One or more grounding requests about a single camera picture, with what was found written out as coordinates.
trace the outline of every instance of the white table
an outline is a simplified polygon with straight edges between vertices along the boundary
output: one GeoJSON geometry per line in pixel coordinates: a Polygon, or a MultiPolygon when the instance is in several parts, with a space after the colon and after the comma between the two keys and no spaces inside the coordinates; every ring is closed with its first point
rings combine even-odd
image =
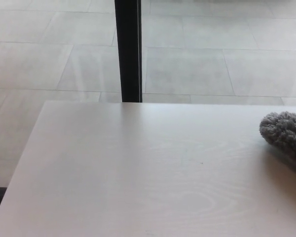
{"type": "Polygon", "coordinates": [[[259,134],[283,110],[47,102],[0,237],[296,237],[296,174],[259,134]]]}

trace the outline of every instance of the gray fluffy cloth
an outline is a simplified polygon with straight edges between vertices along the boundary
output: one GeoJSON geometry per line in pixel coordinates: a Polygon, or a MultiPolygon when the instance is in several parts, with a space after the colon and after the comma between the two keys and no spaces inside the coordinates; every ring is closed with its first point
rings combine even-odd
{"type": "Polygon", "coordinates": [[[260,134],[277,147],[296,166],[296,114],[289,112],[270,113],[260,123],[260,134]]]}

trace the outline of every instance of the wood grain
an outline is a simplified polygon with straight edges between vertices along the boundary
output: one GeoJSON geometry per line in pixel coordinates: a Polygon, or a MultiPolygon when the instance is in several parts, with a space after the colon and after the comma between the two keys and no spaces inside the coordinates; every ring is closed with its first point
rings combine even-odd
{"type": "Polygon", "coordinates": [[[0,237],[296,237],[296,174],[259,135],[284,110],[48,102],[0,237]]]}

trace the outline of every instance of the tile floor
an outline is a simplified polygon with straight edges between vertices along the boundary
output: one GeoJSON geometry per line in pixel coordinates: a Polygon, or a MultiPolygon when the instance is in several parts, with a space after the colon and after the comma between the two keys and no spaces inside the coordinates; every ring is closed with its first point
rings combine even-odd
{"type": "MultiPolygon", "coordinates": [[[[142,0],[144,102],[296,105],[296,0],[142,0]]],[[[0,186],[45,100],[120,102],[113,0],[0,0],[0,186]]]]}

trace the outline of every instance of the plush fabric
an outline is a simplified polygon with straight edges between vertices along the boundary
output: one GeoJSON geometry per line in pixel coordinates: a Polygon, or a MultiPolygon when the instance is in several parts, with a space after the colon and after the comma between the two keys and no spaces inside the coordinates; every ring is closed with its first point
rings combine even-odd
{"type": "Polygon", "coordinates": [[[270,113],[260,123],[260,134],[296,165],[296,114],[270,113]]]}

